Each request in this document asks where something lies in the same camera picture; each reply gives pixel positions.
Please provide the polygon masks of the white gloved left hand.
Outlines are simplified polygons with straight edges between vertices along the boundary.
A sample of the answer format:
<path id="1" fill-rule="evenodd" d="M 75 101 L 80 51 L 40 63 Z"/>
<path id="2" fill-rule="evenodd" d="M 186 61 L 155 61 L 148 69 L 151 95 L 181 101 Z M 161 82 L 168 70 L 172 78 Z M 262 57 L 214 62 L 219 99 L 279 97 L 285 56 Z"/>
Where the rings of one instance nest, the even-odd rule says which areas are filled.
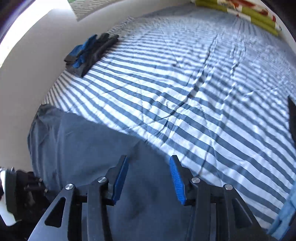
<path id="1" fill-rule="evenodd" d="M 12 226 L 16 224 L 16 219 L 14 215 L 8 211 L 8 207 L 6 204 L 6 169 L 1 168 L 1 218 L 4 221 L 6 226 Z"/>

